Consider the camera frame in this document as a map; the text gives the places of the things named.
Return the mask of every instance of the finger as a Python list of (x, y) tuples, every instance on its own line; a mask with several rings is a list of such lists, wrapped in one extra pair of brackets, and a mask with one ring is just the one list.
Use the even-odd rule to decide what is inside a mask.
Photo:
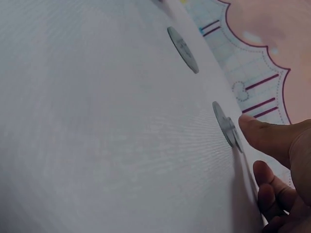
[(268, 222), (270, 222), (275, 216), (286, 215), (277, 204), (272, 186), (266, 183), (259, 187), (258, 207)]
[(275, 176), (264, 161), (254, 162), (253, 171), (258, 186), (265, 183), (271, 185), (280, 208), (289, 212), (298, 197), (296, 190), (290, 188), (280, 178)]
[(276, 216), (263, 228), (262, 233), (276, 233), (283, 225), (283, 219)]
[(293, 183), (304, 203), (311, 206), (311, 129), (293, 142), (289, 151)]
[(248, 143), (290, 168), (289, 149), (294, 140), (306, 129), (311, 128), (311, 120), (294, 125), (273, 125), (242, 115), (240, 128)]
[(293, 208), (291, 209), (292, 220), (299, 220), (302, 218), (310, 217), (310, 207), (307, 206), (303, 200), (299, 197), (296, 199)]
[(307, 233), (307, 232), (311, 232), (310, 218), (285, 223), (278, 231), (278, 233)]

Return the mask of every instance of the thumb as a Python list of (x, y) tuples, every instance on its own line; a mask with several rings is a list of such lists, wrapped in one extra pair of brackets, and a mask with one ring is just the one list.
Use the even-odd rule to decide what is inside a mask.
[(251, 146), (291, 170), (299, 196), (311, 206), (311, 120), (294, 125), (273, 125), (242, 115), (239, 125)]
[(242, 115), (239, 118), (239, 125), (252, 147), (277, 159), (290, 169), (291, 145), (305, 130), (311, 128), (311, 120), (294, 125), (274, 125), (258, 121), (252, 116)]

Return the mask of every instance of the maroon stripe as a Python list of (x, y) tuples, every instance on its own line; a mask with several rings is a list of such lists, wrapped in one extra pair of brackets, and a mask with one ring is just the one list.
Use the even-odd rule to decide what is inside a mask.
[(263, 83), (265, 83), (265, 82), (267, 82), (267, 81), (269, 81), (269, 80), (271, 80), (271, 79), (274, 79), (274, 78), (276, 78), (276, 77), (278, 77), (278, 74), (275, 74), (275, 75), (273, 75), (273, 76), (271, 76), (271, 77), (269, 77), (269, 78), (267, 78), (267, 79), (264, 79), (264, 80), (260, 81), (259, 83), (255, 83), (255, 84), (253, 84), (253, 85), (250, 85), (250, 86), (248, 86), (247, 88), (245, 88), (245, 90), (247, 91), (247, 90), (249, 90), (249, 89), (252, 89), (252, 88), (254, 88), (254, 87), (256, 87), (256, 86), (259, 86), (260, 84), (263, 84)]
[(276, 109), (278, 109), (278, 107), (274, 107), (274, 108), (271, 108), (271, 109), (269, 109), (269, 110), (267, 110), (267, 111), (264, 111), (264, 112), (262, 112), (262, 113), (259, 113), (259, 114), (255, 115), (254, 118), (258, 118), (258, 117), (261, 117), (261, 116), (263, 116), (263, 115), (266, 115), (266, 114), (268, 114), (268, 113), (270, 113), (270, 112), (273, 112), (273, 111), (276, 110)]
[(250, 107), (250, 108), (247, 108), (247, 109), (243, 110), (242, 113), (247, 113), (247, 112), (249, 112), (249, 111), (254, 110), (255, 108), (259, 108), (259, 107), (261, 107), (261, 106), (263, 106), (263, 105), (265, 105), (265, 104), (267, 104), (267, 103), (270, 103), (270, 102), (272, 102), (272, 101), (275, 101), (275, 100), (276, 100), (275, 98), (271, 98), (271, 99), (269, 99), (269, 100), (266, 100), (265, 102), (256, 104), (256, 105), (254, 105), (253, 107)]
[(217, 29), (220, 29), (220, 26), (217, 27), (217, 28), (214, 28), (213, 30), (209, 31), (208, 33), (205, 33), (205, 34), (203, 35), (203, 37), (207, 36), (208, 34), (211, 34), (212, 32), (216, 31)]
[(219, 20), (216, 20), (215, 22), (212, 22), (212, 23), (206, 25), (205, 27), (201, 28), (201, 30), (204, 30), (204, 29), (208, 28), (209, 26), (212, 26), (213, 24), (218, 23), (218, 22), (219, 22)]

